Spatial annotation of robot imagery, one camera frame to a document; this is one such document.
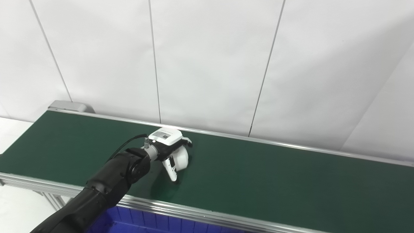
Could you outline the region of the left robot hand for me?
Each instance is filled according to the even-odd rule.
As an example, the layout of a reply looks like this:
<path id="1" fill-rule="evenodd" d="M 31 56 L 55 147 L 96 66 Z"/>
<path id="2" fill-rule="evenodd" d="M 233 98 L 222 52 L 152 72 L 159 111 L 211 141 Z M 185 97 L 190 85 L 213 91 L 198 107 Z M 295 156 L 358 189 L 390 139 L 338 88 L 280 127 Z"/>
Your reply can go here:
<path id="1" fill-rule="evenodd" d="M 159 128 L 144 140 L 143 149 L 151 161 L 161 161 L 170 180 L 178 183 L 178 171 L 187 168 L 189 155 L 187 147 L 192 147 L 192 141 L 174 128 Z"/>

